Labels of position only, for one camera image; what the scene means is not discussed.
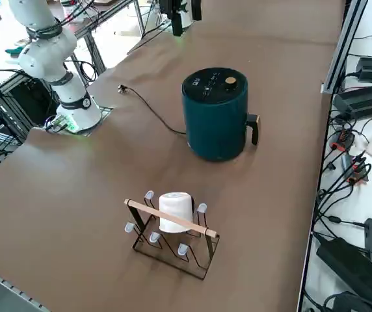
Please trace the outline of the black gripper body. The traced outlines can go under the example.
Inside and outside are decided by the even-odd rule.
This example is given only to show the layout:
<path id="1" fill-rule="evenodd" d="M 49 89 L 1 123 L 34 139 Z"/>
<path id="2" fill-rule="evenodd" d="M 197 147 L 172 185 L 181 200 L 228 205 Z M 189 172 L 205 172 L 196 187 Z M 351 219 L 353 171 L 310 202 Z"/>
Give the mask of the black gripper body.
<path id="1" fill-rule="evenodd" d="M 186 12 L 186 6 L 187 2 L 182 0 L 159 0 L 160 11 L 166 15 L 181 11 Z"/>

